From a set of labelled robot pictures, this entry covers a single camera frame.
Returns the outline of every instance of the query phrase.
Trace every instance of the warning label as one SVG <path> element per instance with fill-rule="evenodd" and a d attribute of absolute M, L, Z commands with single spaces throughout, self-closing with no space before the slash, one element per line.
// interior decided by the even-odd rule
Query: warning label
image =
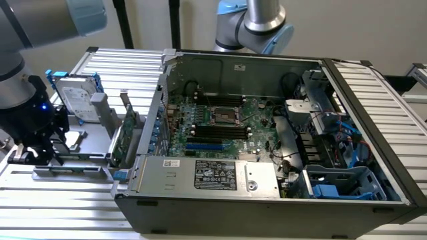
<path fill-rule="evenodd" d="M 204 190 L 236 191 L 235 162 L 196 160 L 193 187 Z"/>

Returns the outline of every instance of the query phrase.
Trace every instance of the white plastic part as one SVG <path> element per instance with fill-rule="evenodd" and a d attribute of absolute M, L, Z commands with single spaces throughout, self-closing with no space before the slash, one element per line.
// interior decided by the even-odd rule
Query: white plastic part
<path fill-rule="evenodd" d="M 67 0 L 71 18 L 79 35 L 85 37 L 107 26 L 103 0 Z"/>

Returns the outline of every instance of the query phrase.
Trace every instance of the green circuit board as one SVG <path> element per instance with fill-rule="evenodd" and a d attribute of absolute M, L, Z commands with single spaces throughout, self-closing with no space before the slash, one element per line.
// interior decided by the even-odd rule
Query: green circuit board
<path fill-rule="evenodd" d="M 271 101 L 248 97 L 239 107 L 197 105 L 188 97 L 172 95 L 168 105 L 171 129 L 168 156 L 271 162 L 266 143 L 268 141 L 271 146 L 275 145 L 278 132 L 271 120 L 274 105 L 268 105 L 268 102 Z M 221 150 L 188 150 L 185 148 L 187 138 L 192 137 L 193 124 L 197 126 L 250 127 L 252 135 L 248 139 L 223 139 Z"/>

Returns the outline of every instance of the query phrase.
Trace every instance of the ribbed metal panel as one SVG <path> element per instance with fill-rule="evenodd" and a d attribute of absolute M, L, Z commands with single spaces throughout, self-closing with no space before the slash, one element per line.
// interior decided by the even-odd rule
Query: ribbed metal panel
<path fill-rule="evenodd" d="M 415 182 L 423 187 L 420 184 L 427 181 L 424 121 L 368 67 L 352 63 L 336 63 L 335 66 Z"/>

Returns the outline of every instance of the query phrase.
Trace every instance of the gray wall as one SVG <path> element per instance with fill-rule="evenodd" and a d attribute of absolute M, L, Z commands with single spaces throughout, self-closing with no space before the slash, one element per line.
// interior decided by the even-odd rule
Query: gray wall
<path fill-rule="evenodd" d="M 217 0 L 181 0 L 181 47 L 209 50 Z M 426 0 L 282 0 L 295 25 L 284 55 L 371 60 L 387 74 L 427 62 Z M 127 0 L 136 46 L 171 47 L 168 0 Z"/>

